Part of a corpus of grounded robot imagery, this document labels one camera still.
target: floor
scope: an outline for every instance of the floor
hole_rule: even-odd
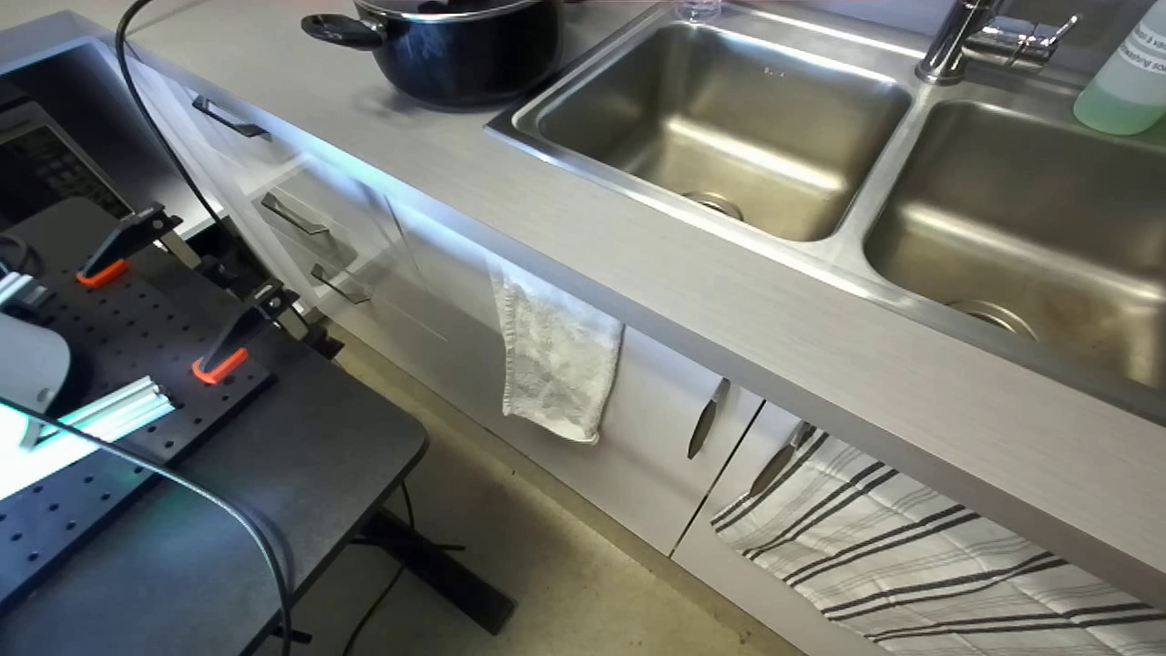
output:
[[[403,571],[360,636],[356,656],[794,653],[368,351],[350,346],[340,366],[435,439],[409,478],[419,527],[435,543],[462,543],[458,557],[519,603],[507,632],[492,638]],[[348,546],[294,609],[294,628],[315,636],[294,653],[340,656],[394,569],[383,552]]]

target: black cable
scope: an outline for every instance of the black cable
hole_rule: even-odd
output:
[[[41,269],[41,257],[28,241],[0,233],[0,272],[38,272]]]
[[[123,88],[131,90],[131,102],[140,107],[147,127],[153,133],[157,146],[169,152],[169,162],[179,169],[184,182],[188,185],[188,195],[197,198],[197,206],[203,206],[203,212],[216,218],[216,223],[227,223],[210,201],[203,198],[203,190],[193,182],[193,176],[185,173],[184,156],[175,152],[175,146],[169,142],[169,135],[157,127],[157,122],[150,118],[147,102],[142,102],[142,90],[131,78],[131,67],[129,67],[129,31],[134,21],[134,15],[147,9],[150,0],[134,0],[120,21],[118,21],[118,34],[114,34],[114,52],[118,52],[118,69],[120,69],[120,80]]]
[[[409,527],[416,527],[416,509],[411,509],[409,482],[401,482],[401,498],[403,498],[403,523],[409,523]]]
[[[259,532],[259,525],[255,525],[245,509],[228,507],[227,498],[218,498],[216,493],[202,490],[197,482],[188,482],[188,478],[162,467],[162,462],[150,462],[150,459],[142,459],[142,456],[131,456],[131,453],[123,453],[123,448],[96,439],[96,435],[85,435],[85,430],[75,430],[75,427],[69,427],[69,423],[60,423],[60,418],[50,418],[50,416],[34,413],[34,408],[22,408],[22,404],[13,404],[13,400],[6,400],[6,397],[0,397],[0,404],[4,404],[4,408],[13,408],[13,413],[22,413],[22,416],[28,416],[28,418],[38,418],[38,423],[46,423],[46,427],[56,427],[56,430],[63,430],[63,435],[69,435],[69,439],[75,439],[75,440],[89,440],[89,446],[96,446],[97,453],[109,453],[109,456],[118,456],[118,459],[123,459],[123,462],[131,462],[131,467],[142,467],[142,472],[150,472],[150,474],[157,474],[157,478],[163,478],[163,482],[170,482],[170,486],[202,496],[203,504],[218,507],[227,517],[235,517],[235,523],[249,532],[249,541],[253,541],[255,552],[262,553],[262,566],[269,569],[269,578],[276,585],[276,598],[281,598],[281,636],[283,636],[281,653],[283,653],[283,656],[293,653],[293,585],[289,585],[289,577],[283,577],[283,569],[281,569],[276,552],[269,546],[269,541]]]
[[[401,482],[401,504],[403,504],[403,523],[416,532],[416,507],[411,507],[411,493],[409,482]],[[373,606],[365,609],[365,616],[356,619],[356,628],[350,632],[350,638],[344,642],[344,656],[352,656],[365,628],[373,623],[373,616],[388,606],[389,591],[397,588],[403,566],[394,569],[389,585],[373,598]]]
[[[365,609],[360,623],[352,628],[352,636],[344,642],[344,656],[352,656],[365,628],[373,623],[373,616],[380,611],[380,606],[394,594],[394,588],[401,585],[403,566],[394,569],[389,585],[377,594],[377,603]]]

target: double sink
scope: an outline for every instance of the double sink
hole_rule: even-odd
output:
[[[1166,423],[1166,148],[1074,127],[1074,85],[916,80],[917,43],[648,11],[494,122],[714,238]]]

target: hanging towel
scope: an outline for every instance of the hanging towel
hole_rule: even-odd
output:
[[[507,261],[492,265],[492,287],[507,342],[504,416],[598,446],[616,383],[620,322]]]
[[[884,653],[1166,653],[1166,611],[824,430],[771,482],[714,527]]]

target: pot handle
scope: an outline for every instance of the pot handle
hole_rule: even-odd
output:
[[[377,52],[388,43],[388,35],[377,27],[350,15],[306,15],[299,31],[315,40],[356,46],[356,52]]]

